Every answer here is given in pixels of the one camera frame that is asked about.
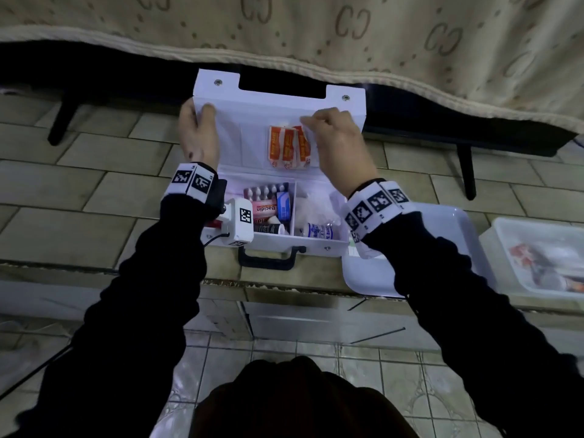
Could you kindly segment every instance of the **right hand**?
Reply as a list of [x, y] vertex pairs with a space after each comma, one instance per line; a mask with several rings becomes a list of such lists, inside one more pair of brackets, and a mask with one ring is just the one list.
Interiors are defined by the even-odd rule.
[[300, 117], [300, 122], [317, 139], [321, 170], [345, 197], [364, 182], [379, 178], [361, 131], [348, 111], [321, 109], [312, 117]]

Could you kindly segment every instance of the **plastic container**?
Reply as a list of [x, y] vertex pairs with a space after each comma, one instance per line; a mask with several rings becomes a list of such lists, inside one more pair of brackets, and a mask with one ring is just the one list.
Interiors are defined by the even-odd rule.
[[479, 240], [501, 293], [584, 298], [584, 229], [497, 218]]

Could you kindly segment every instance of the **black jacket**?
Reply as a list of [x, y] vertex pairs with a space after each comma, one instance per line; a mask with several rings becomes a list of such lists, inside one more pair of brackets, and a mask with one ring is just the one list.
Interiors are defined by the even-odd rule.
[[[150, 434], [185, 351], [183, 326], [199, 312], [207, 272], [200, 235], [216, 216], [187, 196], [164, 198], [160, 221], [87, 310], [72, 349], [48, 366], [38, 403], [19, 416], [13, 436]], [[430, 235], [420, 213], [396, 217], [364, 242], [390, 261], [396, 289], [462, 377], [481, 418], [510, 436], [581, 428], [584, 378], [575, 358], [559, 354], [471, 272], [453, 243]]]

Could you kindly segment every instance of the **beige bed sheet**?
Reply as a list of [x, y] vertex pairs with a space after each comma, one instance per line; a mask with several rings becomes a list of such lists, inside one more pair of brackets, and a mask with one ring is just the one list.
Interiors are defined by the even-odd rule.
[[0, 41], [379, 83], [584, 133], [582, 19], [584, 0], [0, 0]]

